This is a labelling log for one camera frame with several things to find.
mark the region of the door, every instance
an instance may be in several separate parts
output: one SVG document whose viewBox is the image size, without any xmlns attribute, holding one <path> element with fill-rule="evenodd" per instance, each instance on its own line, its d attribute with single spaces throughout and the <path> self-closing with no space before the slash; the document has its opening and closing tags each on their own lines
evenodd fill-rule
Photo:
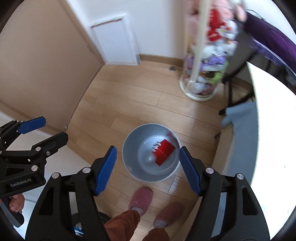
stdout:
<svg viewBox="0 0 296 241">
<path fill-rule="evenodd" d="M 102 65 L 59 0 L 25 0 L 0 34 L 0 100 L 63 130 Z"/>
</svg>

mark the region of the red object in bucket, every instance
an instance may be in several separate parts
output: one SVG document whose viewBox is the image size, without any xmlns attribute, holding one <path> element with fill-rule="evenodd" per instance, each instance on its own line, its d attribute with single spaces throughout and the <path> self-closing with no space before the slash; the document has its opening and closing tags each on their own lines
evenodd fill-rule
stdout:
<svg viewBox="0 0 296 241">
<path fill-rule="evenodd" d="M 161 166 L 164 161 L 172 154 L 172 152 L 175 150 L 175 147 L 170 144 L 167 140 L 163 140 L 160 142 L 160 146 L 158 149 L 155 149 L 155 152 L 153 154 L 156 156 L 155 163 L 159 166 Z"/>
</svg>

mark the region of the pink slipper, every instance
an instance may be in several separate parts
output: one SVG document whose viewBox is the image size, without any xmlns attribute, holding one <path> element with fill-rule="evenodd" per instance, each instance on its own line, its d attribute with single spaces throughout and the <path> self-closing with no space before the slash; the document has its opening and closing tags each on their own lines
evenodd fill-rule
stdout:
<svg viewBox="0 0 296 241">
<path fill-rule="evenodd" d="M 168 223 L 168 225 L 166 226 L 166 228 L 168 228 L 169 226 L 171 226 L 179 217 L 181 217 L 182 213 L 184 210 L 184 206 L 183 204 L 179 203 L 179 202 L 174 202 L 171 205 L 169 205 L 168 207 L 166 207 L 154 220 L 155 224 L 157 221 L 161 220 L 164 221 L 166 223 Z"/>
<path fill-rule="evenodd" d="M 140 208 L 143 211 L 141 216 L 143 216 L 147 212 L 147 209 L 152 202 L 152 198 L 153 192 L 150 188 L 140 188 L 133 194 L 128 209 L 131 209 L 132 207 Z"/>
</svg>

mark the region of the orange pants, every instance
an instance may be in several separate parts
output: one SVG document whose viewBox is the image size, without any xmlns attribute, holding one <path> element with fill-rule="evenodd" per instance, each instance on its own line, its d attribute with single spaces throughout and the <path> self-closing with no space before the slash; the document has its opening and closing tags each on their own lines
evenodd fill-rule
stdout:
<svg viewBox="0 0 296 241">
<path fill-rule="evenodd" d="M 135 210 L 128 210 L 105 224 L 105 229 L 111 241 L 130 241 L 140 222 L 140 214 Z M 169 241 L 166 231 L 161 228 L 152 229 L 143 241 Z"/>
</svg>

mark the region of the human hand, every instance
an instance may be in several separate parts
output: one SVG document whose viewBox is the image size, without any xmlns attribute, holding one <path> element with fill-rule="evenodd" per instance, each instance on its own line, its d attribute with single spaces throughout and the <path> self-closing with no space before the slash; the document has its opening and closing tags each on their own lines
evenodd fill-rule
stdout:
<svg viewBox="0 0 296 241">
<path fill-rule="evenodd" d="M 25 204 L 25 197 L 23 194 L 18 194 L 18 195 L 14 195 L 12 196 L 12 199 L 10 200 L 9 203 L 9 210 L 11 212 L 19 212 L 24 208 L 24 204 Z"/>
</svg>

